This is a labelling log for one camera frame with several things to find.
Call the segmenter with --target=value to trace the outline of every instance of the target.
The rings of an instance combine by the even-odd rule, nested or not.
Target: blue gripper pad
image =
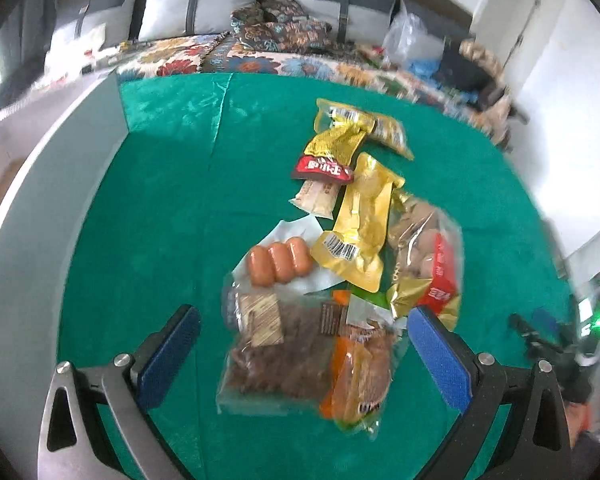
[[[464,413],[472,397],[471,376],[422,309],[407,318],[409,339],[415,346],[445,402]]]
[[[547,309],[542,308],[541,306],[535,308],[531,314],[531,321],[536,326],[543,328],[554,337],[558,337],[560,325],[558,324],[558,320],[555,319],[555,317],[552,316]]]
[[[200,335],[200,313],[190,308],[138,377],[138,406],[144,410],[162,404],[178,370]]]

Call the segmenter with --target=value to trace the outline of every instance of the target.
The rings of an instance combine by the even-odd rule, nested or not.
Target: sausage
[[[269,246],[269,256],[273,261],[277,282],[288,283],[295,278],[294,261],[291,257],[291,251],[285,244],[273,242]]]
[[[271,286],[276,281],[271,257],[266,248],[260,245],[249,250],[247,268],[253,286]]]
[[[294,236],[286,241],[286,246],[291,252],[294,269],[297,276],[306,276],[314,268],[314,259],[309,254],[309,247],[299,236]]]

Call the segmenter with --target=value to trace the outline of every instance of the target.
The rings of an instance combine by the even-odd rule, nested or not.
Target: green tablecloth
[[[275,75],[170,76],[127,83],[121,93],[130,133],[80,234],[58,357],[102,364],[133,351],[181,303],[198,307],[202,336],[152,417],[199,480],[410,479],[457,416],[413,348],[374,442],[311,413],[217,414],[216,387],[232,341],[220,316],[222,279],[280,219],[303,215],[288,202],[300,187],[289,174],[313,134],[318,97],[404,122],[414,162],[369,142],[365,150],[462,226],[457,332],[474,351],[525,365],[507,316],[537,306],[559,317],[566,312],[568,288],[556,278],[535,209],[502,154],[471,127],[380,94]],[[505,413],[499,415],[472,476],[488,462]],[[122,460],[128,466],[128,457]]]

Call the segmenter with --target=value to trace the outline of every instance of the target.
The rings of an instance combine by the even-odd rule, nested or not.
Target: metal screw
[[[538,361],[538,368],[540,368],[540,371],[544,372],[545,374],[554,369],[554,367],[551,366],[551,363],[549,361],[545,361],[544,359],[540,359]]]
[[[496,359],[491,354],[487,354],[487,352],[482,352],[478,355],[478,361],[485,366],[491,366],[496,362]]]
[[[70,369],[71,363],[69,361],[62,361],[61,363],[58,363],[58,366],[56,366],[56,372],[59,374],[67,373]]]
[[[116,366],[126,366],[131,361],[129,354],[118,354],[113,358],[113,364]]]

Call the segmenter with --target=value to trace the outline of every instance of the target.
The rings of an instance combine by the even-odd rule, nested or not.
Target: barcode
[[[343,117],[347,121],[353,121],[354,123],[358,120],[358,112],[355,110],[349,110],[348,108],[329,108],[329,117]]]
[[[323,244],[334,258],[350,262],[358,255],[359,249],[355,245],[344,243],[333,233],[324,239]]]

